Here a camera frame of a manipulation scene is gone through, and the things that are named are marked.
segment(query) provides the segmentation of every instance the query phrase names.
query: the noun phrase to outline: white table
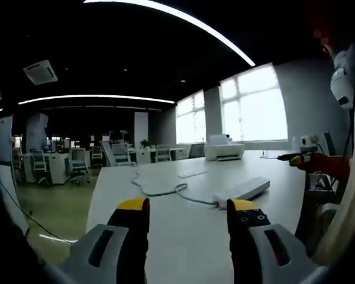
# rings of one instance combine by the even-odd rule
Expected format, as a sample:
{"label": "white table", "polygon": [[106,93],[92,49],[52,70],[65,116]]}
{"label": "white table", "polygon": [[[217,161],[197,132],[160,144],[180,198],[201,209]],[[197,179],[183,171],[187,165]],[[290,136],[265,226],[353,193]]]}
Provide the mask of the white table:
{"label": "white table", "polygon": [[[170,151],[174,151],[175,152],[175,160],[182,160],[182,159],[187,159],[188,158],[188,154],[186,152],[185,148],[171,148]],[[129,154],[136,154],[137,156],[139,155],[144,155],[147,154],[148,157],[146,158],[146,160],[149,160],[148,163],[151,163],[151,153],[155,153],[156,149],[135,149],[135,148],[129,148]]]}
{"label": "white table", "polygon": [[[25,177],[26,181],[30,183],[36,182],[33,175],[33,163],[31,161],[31,153],[21,154],[24,161]],[[62,185],[66,183],[69,178],[68,165],[66,165],[66,159],[69,158],[68,153],[44,153],[44,156],[49,159],[51,181],[55,185]]]}
{"label": "white table", "polygon": [[[277,156],[286,151],[269,151]],[[165,192],[187,182],[182,194],[212,201],[211,193],[255,176],[270,179],[270,188],[254,203],[271,223],[280,223],[294,233],[304,197],[305,172],[287,162],[261,159],[261,151],[245,151],[243,160],[206,162],[205,158],[147,164],[138,167],[139,182],[147,192]],[[180,179],[178,175],[207,170],[208,173]],[[86,230],[106,224],[122,201],[141,196],[130,183],[135,167],[101,169],[89,209]],[[168,195],[150,198],[148,283],[233,283],[226,211]]]}

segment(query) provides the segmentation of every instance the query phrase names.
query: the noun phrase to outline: curved led light strip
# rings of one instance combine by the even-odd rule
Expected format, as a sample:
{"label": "curved led light strip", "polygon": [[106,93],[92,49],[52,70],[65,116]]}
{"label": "curved led light strip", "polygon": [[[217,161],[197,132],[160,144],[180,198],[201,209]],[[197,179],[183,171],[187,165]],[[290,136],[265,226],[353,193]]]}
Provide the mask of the curved led light strip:
{"label": "curved led light strip", "polygon": [[229,39],[224,37],[222,34],[220,34],[215,29],[211,28],[207,24],[203,23],[202,21],[197,20],[196,18],[194,18],[194,17],[192,17],[180,10],[177,10],[177,9],[174,9],[170,6],[163,5],[161,3],[157,3],[154,1],[150,1],[150,0],[86,0],[86,1],[84,1],[84,3],[95,3],[95,2],[118,2],[118,3],[134,4],[134,5],[153,8],[153,9],[168,13],[170,15],[174,15],[176,17],[179,17],[180,19],[183,19],[183,20],[203,29],[207,33],[209,33],[212,36],[214,36],[215,38],[219,39],[224,44],[226,44],[229,48],[231,48],[235,53],[237,53],[240,57],[242,57],[243,60],[246,61],[251,67],[255,66],[254,61],[252,61],[242,50],[240,50]]}
{"label": "curved led light strip", "polygon": [[167,104],[174,104],[174,101],[167,101],[166,99],[143,98],[142,96],[119,96],[119,95],[63,95],[63,96],[47,96],[45,98],[30,99],[28,101],[19,102],[19,105],[29,104],[30,102],[46,101],[48,99],[66,99],[66,98],[114,98],[114,99],[139,99],[141,101],[151,102],[165,102]]}

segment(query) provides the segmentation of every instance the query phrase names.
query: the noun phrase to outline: hand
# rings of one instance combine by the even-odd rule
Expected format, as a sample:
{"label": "hand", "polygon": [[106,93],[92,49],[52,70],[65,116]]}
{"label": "hand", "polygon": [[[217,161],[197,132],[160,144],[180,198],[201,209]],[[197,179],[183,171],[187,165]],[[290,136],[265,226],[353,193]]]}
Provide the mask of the hand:
{"label": "hand", "polygon": [[296,167],[300,170],[304,170],[307,173],[314,173],[317,172],[320,169],[319,161],[324,157],[325,155],[320,154],[320,153],[312,153],[309,155],[309,157],[301,157],[301,162],[296,165]]}

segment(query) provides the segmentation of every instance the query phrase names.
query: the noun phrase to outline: ceiling light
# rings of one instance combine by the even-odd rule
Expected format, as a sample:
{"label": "ceiling light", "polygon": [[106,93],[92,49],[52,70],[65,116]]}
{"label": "ceiling light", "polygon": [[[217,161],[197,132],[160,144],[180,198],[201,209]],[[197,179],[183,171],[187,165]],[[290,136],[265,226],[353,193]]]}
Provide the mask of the ceiling light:
{"label": "ceiling light", "polygon": [[47,96],[45,98],[30,99],[28,101],[19,102],[19,105],[29,104],[30,102],[46,101],[49,99],[67,99],[67,98],[113,98],[113,99],[139,99],[141,101],[165,102],[167,104],[174,104],[173,101],[165,99],[143,98],[141,96],[119,96],[119,95],[63,95],[63,96]]}
{"label": "ceiling light", "polygon": [[85,105],[86,108],[115,108],[113,105]]}
{"label": "ceiling light", "polygon": [[116,108],[130,108],[130,109],[146,109],[146,108],[140,108],[140,107],[136,107],[136,106],[116,106]]}
{"label": "ceiling light", "polygon": [[222,41],[230,49],[232,49],[235,53],[237,53],[240,57],[242,57],[243,60],[246,61],[250,66],[255,66],[255,63],[242,50],[240,50],[234,43],[232,43],[229,39],[224,37],[222,34],[220,34],[215,29],[211,28],[207,24],[203,23],[202,21],[197,20],[196,18],[194,18],[194,17],[192,17],[192,16],[190,16],[178,9],[174,9],[170,6],[163,5],[161,3],[157,3],[157,2],[153,2],[153,1],[149,1],[149,0],[86,0],[86,1],[84,1],[84,3],[94,3],[94,2],[118,2],[118,3],[134,4],[134,5],[149,7],[152,9],[163,11],[163,12],[168,13],[170,15],[174,15],[176,17],[179,17],[180,19],[183,19],[183,20],[203,29],[207,33],[216,37],[218,40]]}

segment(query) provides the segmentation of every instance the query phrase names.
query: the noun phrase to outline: power strip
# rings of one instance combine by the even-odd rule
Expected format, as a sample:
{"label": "power strip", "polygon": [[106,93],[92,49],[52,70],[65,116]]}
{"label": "power strip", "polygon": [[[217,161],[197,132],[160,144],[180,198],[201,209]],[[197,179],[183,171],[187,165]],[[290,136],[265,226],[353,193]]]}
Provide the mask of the power strip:
{"label": "power strip", "polygon": [[207,170],[201,170],[201,171],[198,171],[198,172],[186,173],[185,175],[180,175],[178,177],[181,178],[181,179],[186,179],[186,178],[189,178],[191,176],[197,176],[197,175],[201,175],[201,174],[207,173],[207,172],[208,172]]}
{"label": "power strip", "polygon": [[254,177],[239,185],[213,193],[213,201],[218,202],[221,209],[226,209],[228,199],[248,200],[270,187],[270,181],[264,177]]}

